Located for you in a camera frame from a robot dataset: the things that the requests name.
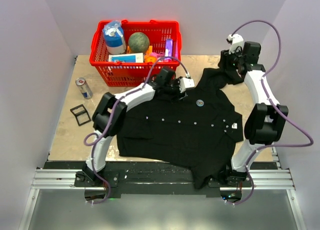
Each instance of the round sticker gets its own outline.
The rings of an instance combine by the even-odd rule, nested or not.
[[[196,104],[197,104],[197,106],[202,107],[202,106],[204,106],[205,103],[201,99],[198,99],[196,101]]]

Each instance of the purple box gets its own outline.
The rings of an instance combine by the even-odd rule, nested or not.
[[[174,45],[174,41],[172,39],[166,39],[165,40],[165,56],[172,56],[172,47]]]

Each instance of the can top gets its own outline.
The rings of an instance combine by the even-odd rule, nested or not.
[[[76,85],[83,85],[83,84],[85,84],[85,82],[86,82],[85,78],[81,77],[81,78],[76,79],[75,84]]]

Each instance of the gray floor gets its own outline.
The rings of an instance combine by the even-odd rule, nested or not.
[[[41,190],[30,230],[296,230],[286,190],[232,207],[205,196],[122,195],[85,204],[83,190]]]

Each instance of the green ball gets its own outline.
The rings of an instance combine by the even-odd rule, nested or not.
[[[145,53],[149,49],[150,40],[142,32],[133,33],[128,41],[132,53]]]

